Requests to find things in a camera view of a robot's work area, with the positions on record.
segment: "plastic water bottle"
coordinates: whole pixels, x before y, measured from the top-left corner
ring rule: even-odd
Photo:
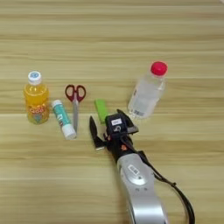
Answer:
[[[164,62],[154,62],[150,71],[136,84],[128,106],[132,116],[146,118],[153,113],[165,89],[166,71]]]

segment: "wooden table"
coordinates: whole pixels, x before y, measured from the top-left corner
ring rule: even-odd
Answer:
[[[192,202],[198,224],[224,219],[224,6],[218,0],[1,0],[0,223],[128,223],[113,158],[95,151],[94,100],[126,111],[152,61],[169,66],[153,116],[136,122],[137,149]],[[79,137],[64,140],[53,114],[25,116],[23,87],[39,70],[51,100],[82,84]],[[176,194],[156,183],[171,224],[187,223]]]

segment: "green object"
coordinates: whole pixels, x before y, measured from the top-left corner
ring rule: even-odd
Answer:
[[[106,102],[104,100],[97,99],[94,101],[94,105],[96,107],[101,124],[104,124],[105,118],[109,114],[107,107],[106,107]]]

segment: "bottle label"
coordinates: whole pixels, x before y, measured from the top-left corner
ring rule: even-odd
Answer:
[[[28,117],[33,123],[43,123],[49,117],[49,108],[47,101],[39,105],[31,105],[27,103]]]
[[[70,122],[70,119],[67,115],[67,112],[65,111],[64,107],[62,104],[60,105],[56,105],[54,108],[53,108],[53,112],[56,116],[56,118],[58,119],[59,121],[59,126],[62,127],[66,124],[69,124],[71,123]]]

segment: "orange juice bottle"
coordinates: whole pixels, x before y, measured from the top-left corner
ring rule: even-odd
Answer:
[[[42,83],[40,72],[28,74],[29,83],[24,86],[24,98],[28,120],[31,123],[41,124],[49,117],[48,87]]]

